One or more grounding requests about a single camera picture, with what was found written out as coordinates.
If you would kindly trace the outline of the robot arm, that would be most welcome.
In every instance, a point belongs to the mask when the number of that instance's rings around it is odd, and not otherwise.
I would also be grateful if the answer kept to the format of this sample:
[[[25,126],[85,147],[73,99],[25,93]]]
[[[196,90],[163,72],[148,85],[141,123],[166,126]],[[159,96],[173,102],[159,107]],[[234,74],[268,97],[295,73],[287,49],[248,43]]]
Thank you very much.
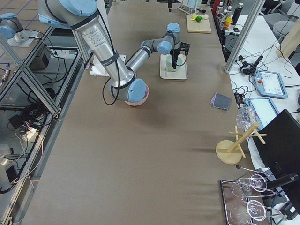
[[[49,26],[79,32],[110,79],[109,92],[115,100],[141,104],[147,96],[147,85],[136,77],[137,70],[153,52],[170,54],[172,67],[176,69],[179,54],[188,54],[190,45],[180,41],[177,23],[167,25],[162,38],[145,40],[141,47],[124,63],[113,46],[113,42],[95,0],[40,0],[38,1],[40,22]]]

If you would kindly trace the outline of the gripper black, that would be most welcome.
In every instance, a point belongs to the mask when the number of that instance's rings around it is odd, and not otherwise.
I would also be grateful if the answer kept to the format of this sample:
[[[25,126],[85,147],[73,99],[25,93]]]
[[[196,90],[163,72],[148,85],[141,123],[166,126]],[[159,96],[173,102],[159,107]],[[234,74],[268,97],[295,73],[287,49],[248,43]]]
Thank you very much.
[[[187,57],[188,53],[189,53],[189,49],[190,49],[189,43],[181,42],[177,49],[172,49],[170,51],[170,55],[172,56],[172,68],[173,69],[176,69],[176,64],[177,64],[180,52],[184,51],[184,54]]]
[[[168,8],[169,8],[169,12],[172,11],[172,7],[173,7],[173,0],[168,0]]]

